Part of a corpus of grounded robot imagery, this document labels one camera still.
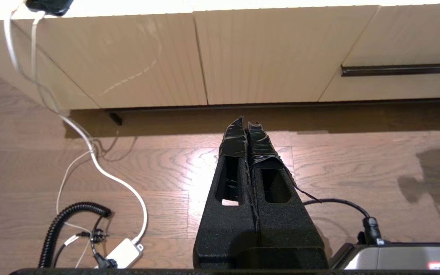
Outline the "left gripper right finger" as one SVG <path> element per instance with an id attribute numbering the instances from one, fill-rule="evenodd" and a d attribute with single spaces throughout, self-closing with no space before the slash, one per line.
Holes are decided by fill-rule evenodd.
<path id="1" fill-rule="evenodd" d="M 256 245 L 246 251 L 253 269 L 326 269 L 324 242 L 288 167 L 259 123 L 247 128 L 255 205 Z"/>

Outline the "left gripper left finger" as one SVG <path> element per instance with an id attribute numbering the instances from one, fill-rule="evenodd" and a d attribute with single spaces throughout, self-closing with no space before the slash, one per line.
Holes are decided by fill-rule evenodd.
<path id="1" fill-rule="evenodd" d="M 248 140 L 240 116 L 227 126 L 193 247 L 196 269 L 234 269 L 257 242 Z"/>

